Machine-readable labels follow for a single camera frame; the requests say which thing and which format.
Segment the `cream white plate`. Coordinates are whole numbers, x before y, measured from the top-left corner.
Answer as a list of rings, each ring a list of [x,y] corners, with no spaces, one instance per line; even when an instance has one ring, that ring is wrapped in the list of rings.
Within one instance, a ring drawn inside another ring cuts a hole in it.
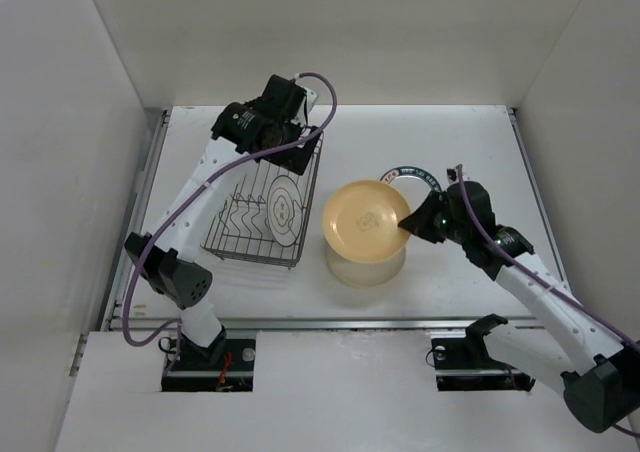
[[[340,282],[353,288],[372,288],[391,281],[400,273],[406,261],[405,247],[387,260],[366,264],[345,259],[328,243],[325,243],[325,252],[329,271]]]

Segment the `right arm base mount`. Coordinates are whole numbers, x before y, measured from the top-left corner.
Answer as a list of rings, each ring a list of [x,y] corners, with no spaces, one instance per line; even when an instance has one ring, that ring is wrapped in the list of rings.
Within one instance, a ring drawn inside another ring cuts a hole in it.
[[[466,337],[432,337],[425,362],[435,370],[439,392],[530,392],[536,383],[518,369],[490,359]]]

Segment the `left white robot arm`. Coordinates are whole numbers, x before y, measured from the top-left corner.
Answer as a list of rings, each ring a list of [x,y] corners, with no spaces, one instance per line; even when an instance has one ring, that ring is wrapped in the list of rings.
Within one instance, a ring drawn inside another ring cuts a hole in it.
[[[219,113],[195,169],[152,232],[132,232],[124,249],[134,269],[123,304],[130,315],[139,280],[178,310],[159,326],[158,336],[177,328],[170,355],[189,356],[201,368],[223,359],[226,331],[214,310],[213,273],[198,264],[200,242],[213,214],[235,186],[259,164],[268,162],[297,175],[306,171],[327,121],[314,126],[309,115],[316,91],[301,85],[302,74],[291,79],[273,75],[263,92],[246,102],[232,102]]]

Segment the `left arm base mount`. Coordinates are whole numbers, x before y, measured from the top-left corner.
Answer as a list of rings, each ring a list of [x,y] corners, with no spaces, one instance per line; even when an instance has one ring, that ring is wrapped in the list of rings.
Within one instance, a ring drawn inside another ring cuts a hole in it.
[[[256,337],[231,335],[219,344],[211,362],[186,338],[163,337],[158,348],[165,355],[162,392],[252,392]]]

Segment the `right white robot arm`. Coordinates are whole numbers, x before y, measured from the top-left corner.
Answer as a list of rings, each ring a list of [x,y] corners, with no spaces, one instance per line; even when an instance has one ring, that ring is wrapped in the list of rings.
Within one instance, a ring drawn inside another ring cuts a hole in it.
[[[517,369],[556,392],[586,429],[603,433],[639,409],[639,344],[588,311],[546,268],[517,229],[497,222],[488,191],[461,167],[433,190],[401,229],[427,242],[461,247],[466,259],[515,297],[549,341],[527,338],[499,315],[471,323],[461,341],[473,369]]]

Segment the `plate with patterned blue rim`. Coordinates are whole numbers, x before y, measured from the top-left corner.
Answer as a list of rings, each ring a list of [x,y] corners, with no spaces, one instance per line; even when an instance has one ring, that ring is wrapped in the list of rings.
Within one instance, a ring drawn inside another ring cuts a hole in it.
[[[394,180],[399,178],[414,178],[425,182],[432,191],[441,192],[442,187],[440,182],[430,172],[415,166],[398,166],[385,172],[380,181],[386,184],[391,184]]]

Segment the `yellow bear plate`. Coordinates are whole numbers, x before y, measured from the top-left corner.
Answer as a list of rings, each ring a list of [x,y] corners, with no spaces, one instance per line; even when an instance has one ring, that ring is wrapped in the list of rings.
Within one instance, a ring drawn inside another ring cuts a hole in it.
[[[351,182],[328,199],[322,217],[325,240],[344,259],[359,264],[384,262],[409,240],[399,223],[411,213],[405,197],[376,180]]]

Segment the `front aluminium rail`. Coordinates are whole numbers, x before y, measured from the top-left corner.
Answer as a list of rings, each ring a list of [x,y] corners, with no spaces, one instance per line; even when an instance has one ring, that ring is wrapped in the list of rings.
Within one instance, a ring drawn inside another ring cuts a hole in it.
[[[153,331],[160,327],[168,318],[137,318],[130,319],[129,327],[133,331]],[[223,318],[221,323],[229,330],[255,331],[338,331],[338,330],[458,330],[465,329],[472,322],[473,317],[445,318],[445,319],[316,319],[316,318]],[[511,317],[509,324],[518,329],[543,329],[541,322],[533,318]],[[105,322],[103,331],[121,331],[122,319],[113,317]]]

